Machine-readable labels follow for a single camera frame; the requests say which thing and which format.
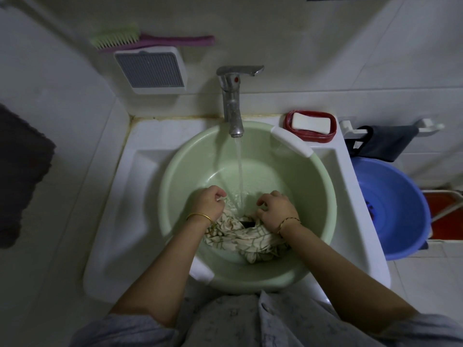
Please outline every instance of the red soap dish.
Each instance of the red soap dish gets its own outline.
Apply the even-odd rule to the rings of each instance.
[[[324,134],[324,133],[317,133],[315,131],[310,131],[310,130],[293,129],[291,127],[291,123],[293,121],[293,115],[296,112],[303,114],[304,116],[309,116],[309,117],[329,118],[331,120],[330,133]],[[300,137],[304,141],[320,142],[320,143],[330,142],[333,139],[334,135],[336,135],[337,126],[338,125],[336,123],[336,118],[333,115],[326,113],[326,112],[315,112],[311,110],[292,110],[291,112],[286,114],[285,121],[283,124],[283,128],[292,132],[293,134]]]

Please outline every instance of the person's right arm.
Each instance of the person's right arm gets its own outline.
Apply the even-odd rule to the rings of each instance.
[[[281,222],[288,217],[299,219],[289,199],[278,191],[263,194],[258,206],[266,204],[268,210],[258,210],[265,227],[276,233]],[[391,323],[404,320],[418,312],[295,219],[288,219],[280,235],[291,245],[309,268],[339,317],[366,333],[379,333]]]

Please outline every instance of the water stream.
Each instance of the water stream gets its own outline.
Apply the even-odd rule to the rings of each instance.
[[[244,202],[244,190],[243,190],[243,167],[241,165],[241,138],[235,137],[235,145],[236,145],[236,157],[238,160],[238,174],[239,174],[239,209],[243,210],[245,208]]]

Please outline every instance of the green plastic tub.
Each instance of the green plastic tub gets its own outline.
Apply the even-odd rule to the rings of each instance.
[[[296,206],[302,224],[326,243],[336,225],[336,197],[327,170],[316,154],[303,157],[270,133],[272,125],[243,122],[241,138],[245,206],[256,210],[265,192],[278,190]],[[218,185],[239,207],[238,162],[235,139],[228,125],[214,126],[196,135],[176,153],[159,190],[159,222],[165,239],[185,221],[195,193]],[[282,258],[248,264],[238,253],[201,243],[196,257],[213,272],[210,285],[223,292],[242,294],[261,289],[277,291],[302,279],[308,270],[293,251]]]

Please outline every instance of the blue plastic tub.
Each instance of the blue plastic tub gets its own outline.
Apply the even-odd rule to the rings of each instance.
[[[383,161],[355,157],[352,165],[386,260],[418,251],[431,228],[431,214],[420,189]]]

